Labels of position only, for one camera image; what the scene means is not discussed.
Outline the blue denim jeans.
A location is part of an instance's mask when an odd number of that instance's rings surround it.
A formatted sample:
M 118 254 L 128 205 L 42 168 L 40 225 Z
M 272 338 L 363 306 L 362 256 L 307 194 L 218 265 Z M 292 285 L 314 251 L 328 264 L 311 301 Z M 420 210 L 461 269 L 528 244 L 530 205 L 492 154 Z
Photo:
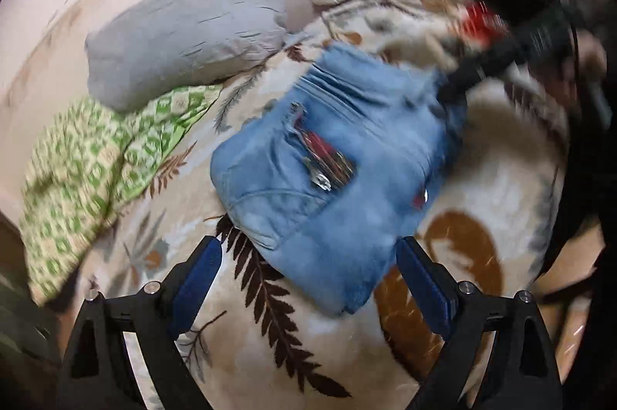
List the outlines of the blue denim jeans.
M 467 115 L 442 82 L 335 43 L 213 152 L 233 224 L 322 312 L 368 301 L 438 194 Z

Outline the red glass bowl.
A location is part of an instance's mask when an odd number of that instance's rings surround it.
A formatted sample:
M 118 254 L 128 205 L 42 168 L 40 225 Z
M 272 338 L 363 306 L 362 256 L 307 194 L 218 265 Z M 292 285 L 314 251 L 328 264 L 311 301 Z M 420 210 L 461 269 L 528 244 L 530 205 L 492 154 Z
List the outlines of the red glass bowl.
M 467 5 L 465 14 L 458 24 L 463 37 L 487 48 L 508 33 L 506 23 L 496 15 L 484 2 Z

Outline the green white patterned blanket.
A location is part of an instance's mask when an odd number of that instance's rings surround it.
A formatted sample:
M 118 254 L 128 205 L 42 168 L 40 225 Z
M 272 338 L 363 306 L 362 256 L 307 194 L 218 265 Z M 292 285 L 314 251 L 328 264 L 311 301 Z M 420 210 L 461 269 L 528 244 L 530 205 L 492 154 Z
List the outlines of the green white patterned blanket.
M 19 222 L 36 304 L 56 298 L 99 233 L 143 193 L 178 175 L 176 146 L 219 99 L 221 86 L 177 87 L 129 114 L 92 97 L 57 114 L 32 149 Z

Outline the grey quilted pillow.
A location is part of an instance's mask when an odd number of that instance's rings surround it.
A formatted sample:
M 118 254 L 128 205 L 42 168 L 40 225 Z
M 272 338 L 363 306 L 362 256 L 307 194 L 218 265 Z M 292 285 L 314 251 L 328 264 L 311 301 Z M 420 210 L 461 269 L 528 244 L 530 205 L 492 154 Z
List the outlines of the grey quilted pillow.
M 90 95 L 120 113 L 248 71 L 316 18 L 312 0 L 142 0 L 88 34 Z

